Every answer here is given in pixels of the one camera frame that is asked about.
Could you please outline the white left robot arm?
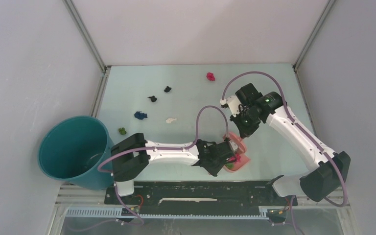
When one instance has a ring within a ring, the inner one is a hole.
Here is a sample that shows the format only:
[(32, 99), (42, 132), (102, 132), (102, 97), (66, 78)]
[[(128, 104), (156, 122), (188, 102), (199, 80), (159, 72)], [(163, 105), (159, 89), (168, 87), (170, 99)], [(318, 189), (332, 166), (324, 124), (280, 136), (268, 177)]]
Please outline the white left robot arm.
[(134, 179), (149, 164), (181, 164), (198, 166), (216, 177), (226, 164), (233, 163), (240, 144), (232, 137), (223, 142), (204, 141), (183, 144), (158, 143), (148, 141), (142, 133), (136, 133), (113, 146), (113, 179), (116, 197), (124, 204), (135, 198)]

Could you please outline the pink dustpan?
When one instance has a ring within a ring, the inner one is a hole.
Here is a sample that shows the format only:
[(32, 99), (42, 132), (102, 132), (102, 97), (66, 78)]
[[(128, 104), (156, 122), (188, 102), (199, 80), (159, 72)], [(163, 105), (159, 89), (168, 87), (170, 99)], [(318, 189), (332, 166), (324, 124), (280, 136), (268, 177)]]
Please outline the pink dustpan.
[(235, 150), (235, 155), (231, 157), (231, 161), (234, 160), (234, 162), (225, 164), (224, 169), (230, 173), (239, 171), (250, 161), (250, 159), (245, 155), (247, 152), (247, 147), (243, 139), (233, 132), (225, 134), (223, 139), (229, 139), (234, 145), (233, 148)]

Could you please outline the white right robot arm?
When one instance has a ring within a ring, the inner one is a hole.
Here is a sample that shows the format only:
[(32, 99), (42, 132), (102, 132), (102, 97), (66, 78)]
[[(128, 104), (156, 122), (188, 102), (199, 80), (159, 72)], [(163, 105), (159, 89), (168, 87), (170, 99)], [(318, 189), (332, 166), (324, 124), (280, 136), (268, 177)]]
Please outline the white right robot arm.
[(229, 108), (230, 120), (241, 138), (250, 137), (263, 122), (289, 142), (307, 168), (304, 174), (272, 179), (265, 191), (268, 203), (277, 205), (286, 196), (304, 194), (312, 201), (326, 200), (336, 207), (348, 204), (345, 181), (351, 162), (349, 155), (344, 151), (337, 153), (321, 143), (296, 118), (281, 94), (238, 90), (235, 95), (221, 98), (220, 105)]

